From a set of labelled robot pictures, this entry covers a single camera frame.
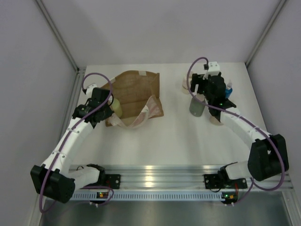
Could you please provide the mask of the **dark blue spray bottle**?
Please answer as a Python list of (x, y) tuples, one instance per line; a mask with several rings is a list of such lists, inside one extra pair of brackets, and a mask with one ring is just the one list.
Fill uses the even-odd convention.
[(226, 89), (225, 89), (225, 97), (227, 99), (229, 99), (231, 93), (233, 91), (233, 88), (232, 88), (232, 81), (229, 80), (229, 82), (226, 84)]

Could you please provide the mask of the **yellow-green squeeze bottle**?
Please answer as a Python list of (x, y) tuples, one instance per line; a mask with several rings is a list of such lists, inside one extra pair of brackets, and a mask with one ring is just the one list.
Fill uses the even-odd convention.
[(110, 108), (113, 110), (113, 112), (120, 118), (123, 114), (121, 104), (118, 99), (112, 99), (110, 103)]

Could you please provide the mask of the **grey-green pump bottle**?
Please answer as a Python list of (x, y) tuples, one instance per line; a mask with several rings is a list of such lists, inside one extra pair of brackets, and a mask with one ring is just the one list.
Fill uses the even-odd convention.
[(200, 117), (205, 109), (205, 103), (205, 96), (203, 94), (196, 94), (196, 97), (192, 97), (190, 102), (190, 113), (195, 117)]

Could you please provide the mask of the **white round cap bottle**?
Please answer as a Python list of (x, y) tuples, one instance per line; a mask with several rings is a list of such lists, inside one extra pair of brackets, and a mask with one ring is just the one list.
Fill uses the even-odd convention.
[(189, 94), (188, 89), (191, 86), (191, 80), (192, 80), (192, 73), (189, 74), (188, 82), (187, 82), (187, 76), (186, 75), (184, 76), (184, 78), (182, 80), (182, 93), (184, 93), (186, 95)]

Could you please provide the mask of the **beige pump bottle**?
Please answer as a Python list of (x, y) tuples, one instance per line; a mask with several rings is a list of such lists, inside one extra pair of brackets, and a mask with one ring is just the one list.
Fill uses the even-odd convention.
[(213, 125), (216, 125), (216, 126), (222, 126), (223, 125), (223, 123), (220, 122), (215, 116), (210, 116), (209, 120)]

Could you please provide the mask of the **burlap canvas tote bag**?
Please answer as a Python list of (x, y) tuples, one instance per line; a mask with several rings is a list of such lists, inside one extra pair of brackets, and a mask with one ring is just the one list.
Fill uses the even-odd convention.
[(137, 129), (148, 119), (164, 116), (160, 96), (160, 74), (125, 71), (111, 79), (112, 94), (119, 101), (118, 111), (105, 120), (105, 126)]

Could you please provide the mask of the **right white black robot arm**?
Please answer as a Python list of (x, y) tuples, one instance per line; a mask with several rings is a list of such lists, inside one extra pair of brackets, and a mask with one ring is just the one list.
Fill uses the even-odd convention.
[(226, 84), (221, 74), (192, 75), (191, 92), (203, 95), (205, 105), (218, 122), (231, 129), (248, 147), (248, 160), (230, 163), (220, 168), (219, 182), (230, 187), (236, 179), (252, 178), (263, 181), (289, 170), (285, 138), (272, 135), (241, 115), (237, 106), (226, 98)]

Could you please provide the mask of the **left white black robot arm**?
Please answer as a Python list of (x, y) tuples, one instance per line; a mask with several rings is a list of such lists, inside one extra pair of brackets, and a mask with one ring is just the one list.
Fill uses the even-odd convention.
[(30, 175), (38, 194), (67, 203), (73, 193), (85, 186), (101, 188), (106, 184), (105, 169), (88, 164), (70, 173), (69, 169), (79, 148), (98, 123), (113, 114), (108, 100), (111, 91), (95, 87), (84, 105), (75, 108), (70, 124), (54, 151), (41, 166), (33, 166)]

